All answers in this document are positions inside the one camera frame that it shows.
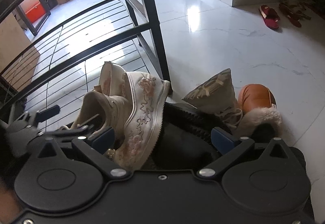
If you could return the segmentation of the dark red slipper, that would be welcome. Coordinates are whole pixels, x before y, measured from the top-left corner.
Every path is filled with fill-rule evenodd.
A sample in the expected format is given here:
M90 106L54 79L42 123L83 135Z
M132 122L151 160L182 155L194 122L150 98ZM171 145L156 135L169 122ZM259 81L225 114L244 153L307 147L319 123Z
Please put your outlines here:
M270 8L269 6L267 6L266 4L261 5L259 7L259 12L262 16L262 19L265 23L265 25L272 29L272 30L278 30L279 29L279 21L280 21L280 17L277 14L277 12L275 11L275 9Z
M298 28L302 27L301 23L299 22L299 16L292 12L290 8L288 8L288 6L284 5L283 3L280 3L279 10L280 12L282 12L282 14L284 14L284 16L286 16L286 18L290 21L290 23L292 23L292 25Z

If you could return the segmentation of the red plastic box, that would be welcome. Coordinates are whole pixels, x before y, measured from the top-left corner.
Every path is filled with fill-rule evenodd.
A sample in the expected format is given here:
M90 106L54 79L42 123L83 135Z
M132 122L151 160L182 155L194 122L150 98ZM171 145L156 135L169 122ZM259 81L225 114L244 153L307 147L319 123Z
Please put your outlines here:
M36 22L45 14L46 14L46 10L40 2L36 3L29 10L25 11L25 15L27 19L32 23Z

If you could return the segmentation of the beige laced sneaker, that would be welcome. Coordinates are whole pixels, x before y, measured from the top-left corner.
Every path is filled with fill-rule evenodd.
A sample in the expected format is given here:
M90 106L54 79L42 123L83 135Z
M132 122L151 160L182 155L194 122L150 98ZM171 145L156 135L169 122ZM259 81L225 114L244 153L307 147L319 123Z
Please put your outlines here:
M120 146L125 139L124 125L131 114L131 103L122 96L107 96L98 91L91 91L83 97L78 117L70 127L61 126L60 131L77 129L88 122L94 126L92 136L99 136L108 127L114 130L115 146Z
M243 118L229 68L193 89L183 98L183 101L206 114L217 116L230 129L236 129Z

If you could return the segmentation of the black metal shoe rack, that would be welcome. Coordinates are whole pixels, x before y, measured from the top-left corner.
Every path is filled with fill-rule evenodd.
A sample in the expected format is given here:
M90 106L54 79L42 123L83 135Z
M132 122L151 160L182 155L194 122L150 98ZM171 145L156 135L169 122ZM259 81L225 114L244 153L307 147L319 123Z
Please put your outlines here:
M39 25L28 24L24 33L40 58L32 82L21 91L1 77L5 123L55 105L59 114L40 128L72 123L106 61L170 79L156 0L70 0L46 10Z

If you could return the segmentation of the orange fur-lined boot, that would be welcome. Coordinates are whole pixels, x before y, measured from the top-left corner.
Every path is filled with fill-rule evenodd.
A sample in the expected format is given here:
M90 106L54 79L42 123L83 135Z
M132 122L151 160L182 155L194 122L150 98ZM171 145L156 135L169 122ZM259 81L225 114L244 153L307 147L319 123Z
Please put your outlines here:
M269 88L261 84L245 85L239 92L238 105L243 118L233 132L234 136L246 136L257 143L268 143L272 138L281 137L283 120Z

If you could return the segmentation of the wooden cabinet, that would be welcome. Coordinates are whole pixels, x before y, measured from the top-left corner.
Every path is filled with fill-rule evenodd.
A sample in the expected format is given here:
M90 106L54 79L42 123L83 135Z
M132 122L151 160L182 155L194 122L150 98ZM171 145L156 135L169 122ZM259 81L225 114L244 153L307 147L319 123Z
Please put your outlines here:
M16 91L33 79L40 58L13 14L1 23L1 77Z

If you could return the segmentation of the black rubber shoe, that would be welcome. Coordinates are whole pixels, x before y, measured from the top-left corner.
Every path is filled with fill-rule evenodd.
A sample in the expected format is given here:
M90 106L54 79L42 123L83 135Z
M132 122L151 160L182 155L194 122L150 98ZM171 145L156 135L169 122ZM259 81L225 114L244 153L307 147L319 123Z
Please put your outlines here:
M164 103L162 128L150 155L155 170L199 170L220 157L211 142L211 131L230 129L215 115L189 104Z

